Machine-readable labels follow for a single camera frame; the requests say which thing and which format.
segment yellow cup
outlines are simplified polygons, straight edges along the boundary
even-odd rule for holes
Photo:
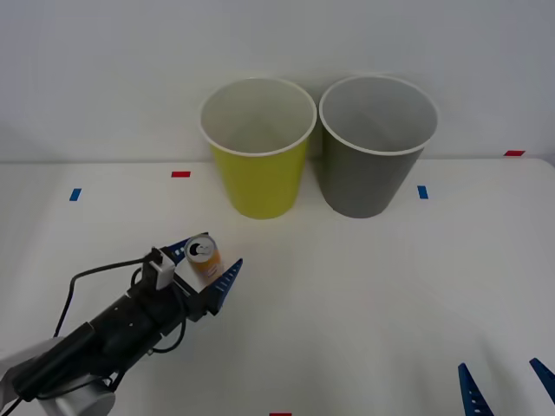
[[[237,211],[266,219],[293,206],[316,120],[308,93],[283,80],[234,82],[206,100],[200,130]]]

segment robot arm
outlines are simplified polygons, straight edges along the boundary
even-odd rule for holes
[[[91,322],[0,361],[0,409],[12,400],[38,399],[48,416],[105,416],[126,371],[143,355],[178,347],[186,320],[216,315],[242,266],[239,259],[198,293],[175,273],[187,240],[143,258],[142,278]],[[56,333],[62,325],[66,304]],[[177,342],[156,349],[181,326]]]

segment orange can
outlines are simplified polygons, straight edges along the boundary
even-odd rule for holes
[[[224,266],[218,246],[210,236],[199,234],[191,237],[185,246],[185,255],[192,267],[208,283],[222,276]]]

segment white table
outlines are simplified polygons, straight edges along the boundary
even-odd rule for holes
[[[221,314],[133,367],[111,416],[462,415],[463,361],[496,415],[555,415],[528,364],[555,370],[545,162],[419,161],[371,219],[333,212],[310,168],[294,208],[267,221],[235,212],[208,163],[2,165],[0,195],[0,354],[52,335],[79,271],[202,231],[228,265],[244,258]],[[80,281],[62,333],[132,271]]]

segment can lid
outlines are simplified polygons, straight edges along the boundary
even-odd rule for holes
[[[194,263],[205,263],[214,256],[216,242],[208,236],[197,236],[189,239],[185,247],[186,257]]]

